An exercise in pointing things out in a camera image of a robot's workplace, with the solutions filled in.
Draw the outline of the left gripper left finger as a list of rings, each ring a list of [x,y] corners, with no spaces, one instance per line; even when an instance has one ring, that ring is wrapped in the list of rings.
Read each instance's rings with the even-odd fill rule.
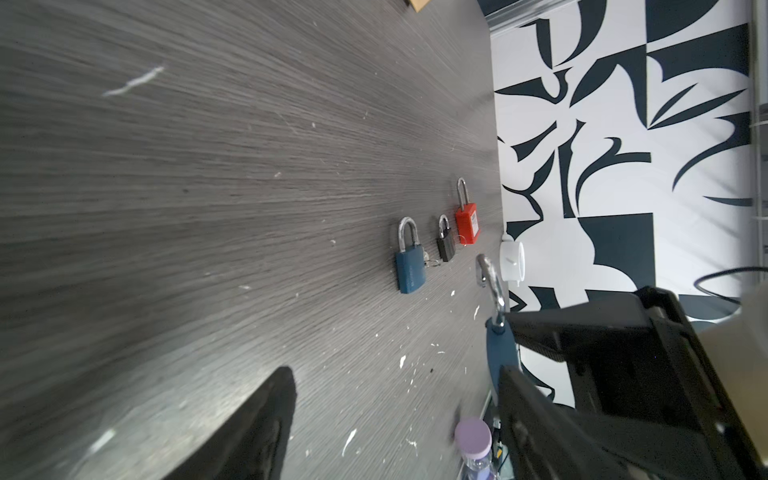
[[[192,455],[172,479],[278,479],[296,407],[292,370],[277,368]]]

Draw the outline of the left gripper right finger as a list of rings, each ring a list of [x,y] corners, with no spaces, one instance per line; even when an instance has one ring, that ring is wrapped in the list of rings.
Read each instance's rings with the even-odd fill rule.
[[[517,368],[499,370],[501,439],[517,479],[610,479],[612,460]]]

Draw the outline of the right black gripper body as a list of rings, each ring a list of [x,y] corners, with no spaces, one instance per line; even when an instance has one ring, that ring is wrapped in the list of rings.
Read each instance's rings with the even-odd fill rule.
[[[612,460],[610,479],[763,479],[764,462],[669,291],[510,313],[518,344],[568,369],[555,404]]]

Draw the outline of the blue padlock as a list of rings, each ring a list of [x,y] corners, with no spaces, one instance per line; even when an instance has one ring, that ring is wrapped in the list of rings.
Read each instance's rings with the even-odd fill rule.
[[[418,229],[411,217],[403,217],[398,225],[398,251],[395,254],[398,285],[402,294],[411,294],[426,282],[424,249]]]
[[[520,369],[520,354],[514,334],[506,321],[506,315],[509,313],[506,288],[486,255],[478,254],[476,263],[478,284],[489,288],[493,303],[492,315],[486,321],[486,356],[493,388],[492,396],[497,403],[501,369]]]

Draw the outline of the small black padlock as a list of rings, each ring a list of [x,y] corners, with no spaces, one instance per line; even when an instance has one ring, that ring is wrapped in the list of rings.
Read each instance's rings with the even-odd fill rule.
[[[436,239],[438,252],[443,262],[449,262],[455,256],[455,242],[446,215],[441,215],[439,217],[438,228],[438,237]]]

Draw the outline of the red padlock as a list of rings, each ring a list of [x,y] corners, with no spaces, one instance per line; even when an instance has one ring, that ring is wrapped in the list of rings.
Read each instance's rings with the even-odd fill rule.
[[[469,201],[467,184],[464,178],[457,180],[457,193],[460,206],[455,213],[457,234],[462,245],[472,245],[477,241],[480,226],[477,205]]]

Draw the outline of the blue padlock key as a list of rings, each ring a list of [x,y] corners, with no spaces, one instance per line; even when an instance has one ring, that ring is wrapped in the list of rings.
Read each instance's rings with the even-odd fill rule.
[[[426,251],[423,252],[423,260],[424,260],[424,265],[427,268],[436,268],[436,267],[439,267],[439,266],[442,265],[442,260],[441,259],[439,259],[439,258],[437,258],[437,259],[431,258],[430,255]]]

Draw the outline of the purple hourglass timer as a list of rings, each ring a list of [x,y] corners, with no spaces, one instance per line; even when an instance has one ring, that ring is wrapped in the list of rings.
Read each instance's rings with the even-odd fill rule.
[[[454,442],[462,458],[461,480],[496,478],[491,460],[492,433],[482,419],[460,420],[454,430]]]

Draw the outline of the white round clock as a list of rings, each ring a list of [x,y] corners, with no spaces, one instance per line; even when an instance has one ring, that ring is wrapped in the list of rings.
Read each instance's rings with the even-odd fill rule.
[[[500,249],[501,277],[506,282],[519,286],[526,275],[525,249],[521,241],[515,240],[509,234],[501,237]]]

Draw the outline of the wooden picture frame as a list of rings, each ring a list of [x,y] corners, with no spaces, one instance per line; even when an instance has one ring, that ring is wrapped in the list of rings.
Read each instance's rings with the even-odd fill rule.
[[[430,0],[407,0],[415,12],[420,12],[429,2]]]

